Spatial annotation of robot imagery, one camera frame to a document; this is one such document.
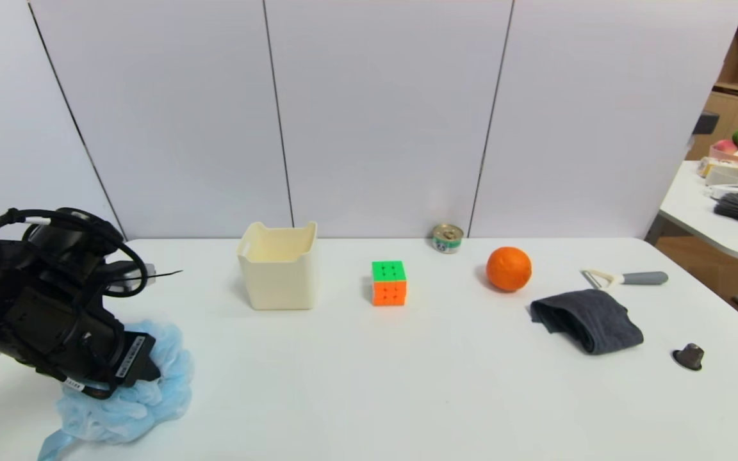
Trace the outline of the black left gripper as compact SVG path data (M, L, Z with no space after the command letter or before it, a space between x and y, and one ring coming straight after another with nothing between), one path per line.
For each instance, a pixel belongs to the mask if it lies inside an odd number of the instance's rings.
M103 306L105 283L67 296L41 284L8 284L8 340L15 358L59 382L109 388L155 382L155 339L129 332Z

